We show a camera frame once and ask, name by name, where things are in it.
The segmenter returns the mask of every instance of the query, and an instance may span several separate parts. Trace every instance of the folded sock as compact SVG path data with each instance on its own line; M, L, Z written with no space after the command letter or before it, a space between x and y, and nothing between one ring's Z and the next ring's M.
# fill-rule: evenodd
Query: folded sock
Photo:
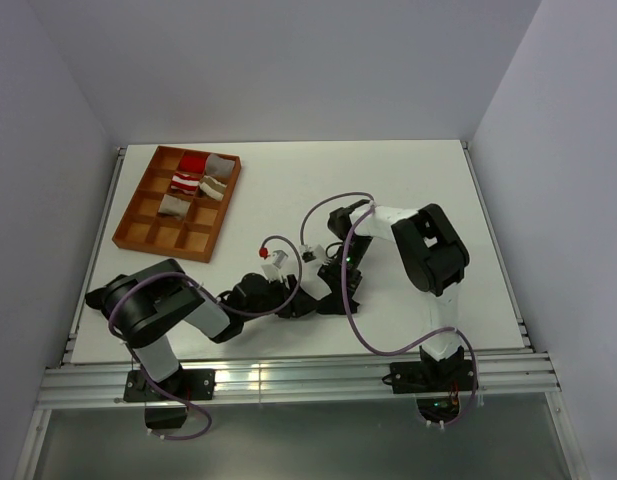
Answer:
M172 176L170 188L181 190L186 195L194 195L198 183L199 179L197 177L177 172Z
M164 195L161 205L159 205L159 213L183 220L188 212L188 207L190 207L190 202L171 195Z
M184 158L179 162L179 169L186 172L204 173L206 168L206 157L195 157L192 155L184 155Z
M199 189L218 202L224 199L224 193L226 193L226 185L208 175L199 182Z
M229 177L234 167L235 162L232 160L221 158L219 155L211 153L206 160L206 175Z

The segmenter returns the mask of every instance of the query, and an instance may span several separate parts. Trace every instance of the white table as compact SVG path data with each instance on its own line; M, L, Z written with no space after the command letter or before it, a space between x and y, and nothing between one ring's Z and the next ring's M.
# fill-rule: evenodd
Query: white table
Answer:
M239 155L243 170L217 246L208 264L179 260L184 270L219 293L248 272L259 272L257 251L270 234L298 242L306 211L325 197L345 191L371 192L379 204L443 207L466 244L471 263L461 284L460 328L478 350L523 348L513 306L481 205L459 141L291 142L185 145ZM118 249L113 233L156 145L133 145L121 169L90 288L120 273L131 274L163 259ZM322 207L308 222L308 243L336 239L326 227L328 213L354 198ZM282 243L271 248L283 248ZM395 349L426 333L427 305L406 277L395 245L375 240L360 269L355 316L365 338L380 349ZM246 324L233 340L216 345L180 323L168 334L180 359L256 359L368 353L345 317L266 317ZM97 311L84 306L73 363L128 361L125 347L108 332Z

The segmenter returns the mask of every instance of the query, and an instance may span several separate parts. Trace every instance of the wooden tray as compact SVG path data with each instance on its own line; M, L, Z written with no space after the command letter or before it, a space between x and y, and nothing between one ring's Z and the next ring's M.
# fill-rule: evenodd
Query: wooden tray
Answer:
M203 177L200 173L178 170L184 154L205 158L210 152L157 147L112 238L119 248L199 262L210 261L241 171L241 162L239 157L216 153L235 162L230 178L215 177L226 184L224 198L218 202L201 192L199 187L194 195L170 188L175 172L200 179ZM184 220L157 213L166 194L191 202Z

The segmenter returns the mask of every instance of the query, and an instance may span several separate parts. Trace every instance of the white wall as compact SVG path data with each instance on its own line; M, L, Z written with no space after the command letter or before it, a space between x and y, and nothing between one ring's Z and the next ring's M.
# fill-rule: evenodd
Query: white wall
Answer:
M0 479L63 353L112 160L30 6L0 0Z
M472 137L539 0L29 0L123 143Z
M617 478L617 0L544 0L472 145L533 341Z

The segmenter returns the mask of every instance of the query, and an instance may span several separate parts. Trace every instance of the black mounting bracket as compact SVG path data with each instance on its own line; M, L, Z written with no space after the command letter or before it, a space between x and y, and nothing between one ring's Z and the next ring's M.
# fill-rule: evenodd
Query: black mounting bracket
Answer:
M427 373L422 362L395 362L390 364L390 374L384 377L384 383L392 387L395 395L449 392L453 387L460 392L472 391L474 378L470 360L456 363L453 372L444 378L432 380Z
M212 400L215 391L215 371L212 369L183 369L181 387L175 396L184 400ZM139 370L131 370L126 378L124 402L146 403L168 400L155 392Z

